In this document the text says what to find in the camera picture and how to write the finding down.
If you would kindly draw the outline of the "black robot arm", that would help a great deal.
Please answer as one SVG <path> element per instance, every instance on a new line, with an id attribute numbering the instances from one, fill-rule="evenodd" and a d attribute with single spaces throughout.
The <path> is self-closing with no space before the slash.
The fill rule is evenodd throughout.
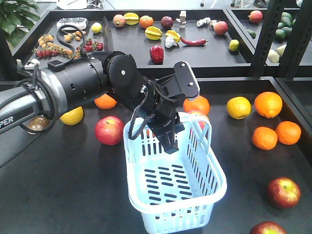
<path id="1" fill-rule="evenodd" d="M 39 115 L 51 122 L 79 106 L 109 94 L 131 110 L 133 118 L 155 134 L 164 152 L 178 150 L 174 135 L 184 129 L 177 113 L 177 98 L 187 95 L 193 80 L 188 64 L 177 62 L 172 75 L 152 79 L 137 69 L 134 58 L 122 52 L 94 52 L 48 68 L 35 68 L 15 88 L 0 94 L 0 131 L 2 133 Z"/>

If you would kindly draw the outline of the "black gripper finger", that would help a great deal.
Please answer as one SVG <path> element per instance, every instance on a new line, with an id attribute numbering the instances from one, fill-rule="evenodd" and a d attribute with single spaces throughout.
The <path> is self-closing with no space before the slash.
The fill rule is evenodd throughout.
<path id="1" fill-rule="evenodd" d="M 174 137 L 171 133 L 158 134 L 156 137 L 163 147 L 164 152 L 167 154 L 172 154 L 175 152 Z"/>
<path id="2" fill-rule="evenodd" d="M 169 124 L 169 130 L 168 130 L 168 140 L 169 140 L 168 151 L 178 150 L 175 136 L 181 131 L 182 131 L 182 124 L 180 122 L 180 117 L 172 118 Z"/>

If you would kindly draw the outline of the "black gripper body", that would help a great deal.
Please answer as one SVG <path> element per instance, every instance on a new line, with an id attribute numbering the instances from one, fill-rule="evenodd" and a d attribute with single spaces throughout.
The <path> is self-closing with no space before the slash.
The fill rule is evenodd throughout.
<path id="1" fill-rule="evenodd" d="M 143 118 L 143 123 L 136 131 L 138 136 L 148 126 L 158 139 L 173 139 L 175 134 L 184 130 L 177 113 L 177 106 L 185 92 L 181 86 L 186 79 L 168 75 L 160 79 L 144 77 L 145 95 L 136 107 L 136 116 Z"/>

